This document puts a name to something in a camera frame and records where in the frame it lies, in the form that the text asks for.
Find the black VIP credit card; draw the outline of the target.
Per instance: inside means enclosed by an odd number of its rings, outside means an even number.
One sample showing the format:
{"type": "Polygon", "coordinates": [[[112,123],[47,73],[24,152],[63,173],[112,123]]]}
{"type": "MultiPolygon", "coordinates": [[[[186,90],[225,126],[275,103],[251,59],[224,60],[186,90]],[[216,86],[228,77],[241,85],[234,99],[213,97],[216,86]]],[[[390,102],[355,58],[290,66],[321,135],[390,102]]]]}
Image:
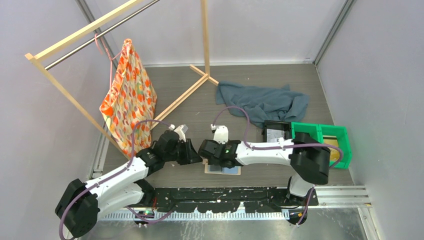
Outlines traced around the black VIP credit card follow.
{"type": "Polygon", "coordinates": [[[223,170],[223,168],[221,166],[218,166],[218,165],[208,165],[207,166],[207,171],[209,173],[218,174],[218,173],[222,173],[222,170],[223,170]]]}

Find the beige leather card holder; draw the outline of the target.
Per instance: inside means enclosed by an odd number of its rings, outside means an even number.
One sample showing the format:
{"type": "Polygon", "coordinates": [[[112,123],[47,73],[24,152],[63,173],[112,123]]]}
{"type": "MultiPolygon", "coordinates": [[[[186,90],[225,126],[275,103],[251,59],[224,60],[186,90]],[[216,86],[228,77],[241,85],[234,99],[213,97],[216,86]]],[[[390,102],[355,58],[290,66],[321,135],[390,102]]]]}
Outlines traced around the beige leather card holder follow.
{"type": "Polygon", "coordinates": [[[232,168],[222,167],[222,173],[211,173],[211,172],[208,172],[208,165],[211,165],[211,164],[209,164],[208,160],[203,159],[202,163],[204,165],[204,173],[205,174],[232,175],[232,176],[241,175],[241,167],[240,166],[235,166],[235,167],[232,167],[232,168]]]}

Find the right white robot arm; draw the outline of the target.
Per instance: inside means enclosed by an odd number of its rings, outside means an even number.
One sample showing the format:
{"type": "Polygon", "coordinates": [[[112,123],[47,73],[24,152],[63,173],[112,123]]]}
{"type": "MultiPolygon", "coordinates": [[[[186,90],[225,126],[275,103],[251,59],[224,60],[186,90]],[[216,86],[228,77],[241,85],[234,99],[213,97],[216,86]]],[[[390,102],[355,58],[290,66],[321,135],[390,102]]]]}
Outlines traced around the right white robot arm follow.
{"type": "Polygon", "coordinates": [[[331,151],[308,133],[295,134],[293,139],[279,138],[274,142],[230,140],[224,125],[211,127],[213,139],[206,139],[199,147],[199,155],[209,165],[223,168],[254,164],[276,164],[292,167],[295,175],[289,178],[285,198],[291,205],[299,205],[315,185],[329,181],[331,151]]]}

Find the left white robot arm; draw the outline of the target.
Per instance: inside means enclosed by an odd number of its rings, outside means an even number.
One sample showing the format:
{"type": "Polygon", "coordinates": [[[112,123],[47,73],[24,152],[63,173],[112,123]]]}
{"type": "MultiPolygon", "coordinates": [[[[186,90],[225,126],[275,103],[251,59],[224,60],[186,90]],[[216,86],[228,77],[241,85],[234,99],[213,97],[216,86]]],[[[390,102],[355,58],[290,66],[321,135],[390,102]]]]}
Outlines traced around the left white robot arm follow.
{"type": "Polygon", "coordinates": [[[166,162],[179,165],[199,163],[202,158],[186,138],[185,124],[169,127],[153,144],[140,150],[123,165],[100,177],[82,182],[71,181],[54,212],[59,217],[59,237],[65,239],[64,228],[72,237],[87,234],[104,216],[134,204],[148,207],[155,189],[146,177],[161,170],[166,162]]]}

